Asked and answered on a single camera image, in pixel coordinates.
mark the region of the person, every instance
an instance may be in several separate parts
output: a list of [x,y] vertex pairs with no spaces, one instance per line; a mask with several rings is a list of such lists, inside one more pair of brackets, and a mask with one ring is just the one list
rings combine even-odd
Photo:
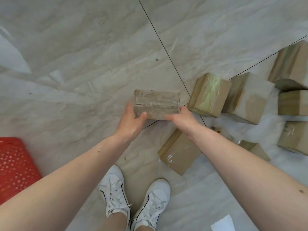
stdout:
[[[186,107],[180,110],[166,119],[201,149],[259,230],[307,230],[306,186],[199,124]],[[114,164],[140,134],[146,118],[146,113],[135,118],[128,103],[112,136],[0,206],[1,231],[66,229],[100,181],[107,216],[103,230],[125,230],[131,210],[123,175]],[[169,199],[169,184],[155,181],[133,217],[130,231],[155,230]]]

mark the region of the person's left hand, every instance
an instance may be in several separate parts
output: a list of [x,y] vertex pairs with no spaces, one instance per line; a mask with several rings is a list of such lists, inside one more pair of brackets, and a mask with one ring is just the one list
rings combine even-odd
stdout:
[[130,102],[126,104],[125,110],[119,121],[115,135],[127,138],[129,142],[133,141],[141,132],[142,126],[147,119],[147,113],[143,112],[139,118],[135,118],[133,106]]

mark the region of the person's right arm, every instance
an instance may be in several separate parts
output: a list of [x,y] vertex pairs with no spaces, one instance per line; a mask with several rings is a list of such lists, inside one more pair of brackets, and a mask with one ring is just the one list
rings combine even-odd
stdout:
[[180,109],[166,119],[201,149],[259,230],[308,230],[306,186]]

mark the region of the hand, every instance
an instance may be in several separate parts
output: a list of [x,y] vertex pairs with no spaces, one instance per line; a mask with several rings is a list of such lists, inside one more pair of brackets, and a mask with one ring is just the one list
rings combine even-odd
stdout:
[[180,110],[180,114],[167,114],[165,118],[168,121],[172,121],[191,139],[195,127],[201,126],[201,124],[197,122],[193,114],[187,109],[186,106],[181,106]]
[[129,142],[133,141],[140,134],[142,126],[147,119],[147,113],[143,112],[139,118],[135,117],[133,106],[128,102],[121,120],[119,121],[115,135],[123,136]]

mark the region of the white sneaker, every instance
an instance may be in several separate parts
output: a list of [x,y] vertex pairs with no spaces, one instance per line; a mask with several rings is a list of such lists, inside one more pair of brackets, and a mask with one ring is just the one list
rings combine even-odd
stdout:
[[100,182],[99,190],[106,201],[106,217],[108,218],[113,213],[122,212],[126,215],[128,226],[131,208],[124,191],[124,177],[118,166],[114,164],[108,170]]
[[166,209],[170,200],[170,185],[164,179],[158,179],[150,185],[141,208],[135,214],[130,231],[144,225],[156,229],[160,214]]

